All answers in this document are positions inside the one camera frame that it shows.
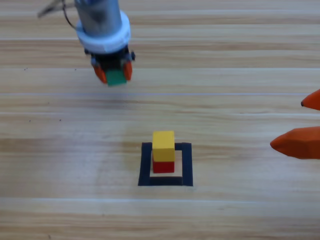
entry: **yellow block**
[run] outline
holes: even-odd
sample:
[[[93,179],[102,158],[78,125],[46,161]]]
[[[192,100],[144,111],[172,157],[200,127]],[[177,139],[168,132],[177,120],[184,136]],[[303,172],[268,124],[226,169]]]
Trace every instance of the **yellow block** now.
[[[153,132],[152,155],[155,162],[175,161],[175,133],[173,131]]]

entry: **orange pointed object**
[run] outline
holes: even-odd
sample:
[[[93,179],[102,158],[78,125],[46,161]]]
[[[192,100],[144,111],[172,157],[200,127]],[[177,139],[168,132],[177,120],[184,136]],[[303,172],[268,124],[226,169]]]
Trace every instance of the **orange pointed object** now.
[[[93,66],[96,76],[100,79],[103,84],[107,84],[106,73],[99,66]]]
[[[320,89],[308,95],[301,102],[302,107],[320,111]]]
[[[125,79],[127,81],[130,81],[131,77],[132,77],[132,64],[131,64],[131,62],[128,62],[124,65],[123,72],[124,72]]]
[[[277,137],[271,147],[297,159],[320,159],[320,126],[295,128]]]

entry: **black tape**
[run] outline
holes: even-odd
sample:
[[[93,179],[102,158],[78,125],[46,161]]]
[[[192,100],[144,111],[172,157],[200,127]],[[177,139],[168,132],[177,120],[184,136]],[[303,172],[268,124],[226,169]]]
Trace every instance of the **black tape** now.
[[[141,163],[138,186],[150,185],[152,142],[143,142],[141,147]]]
[[[192,168],[192,145],[184,142],[182,144],[182,184],[184,186],[193,186],[193,168]]]
[[[182,151],[182,176],[150,177],[152,142],[142,143],[138,186],[193,186],[191,143],[175,143],[174,149]]]
[[[182,186],[182,176],[152,176],[150,186]]]

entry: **green block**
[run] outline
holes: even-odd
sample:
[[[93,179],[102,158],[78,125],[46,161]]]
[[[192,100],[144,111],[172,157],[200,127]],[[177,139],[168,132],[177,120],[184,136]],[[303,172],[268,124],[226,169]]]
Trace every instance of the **green block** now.
[[[127,83],[125,74],[121,70],[107,71],[105,76],[108,86],[111,87]]]

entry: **wooden table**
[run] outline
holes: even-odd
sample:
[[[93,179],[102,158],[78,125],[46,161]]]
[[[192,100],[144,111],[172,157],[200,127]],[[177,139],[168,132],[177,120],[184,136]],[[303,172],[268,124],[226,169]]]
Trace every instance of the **wooden table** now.
[[[1,240],[320,239],[320,160],[270,147],[320,124],[320,1],[119,0],[113,88],[47,3],[0,1]],[[138,186],[158,130],[192,143],[194,187]]]

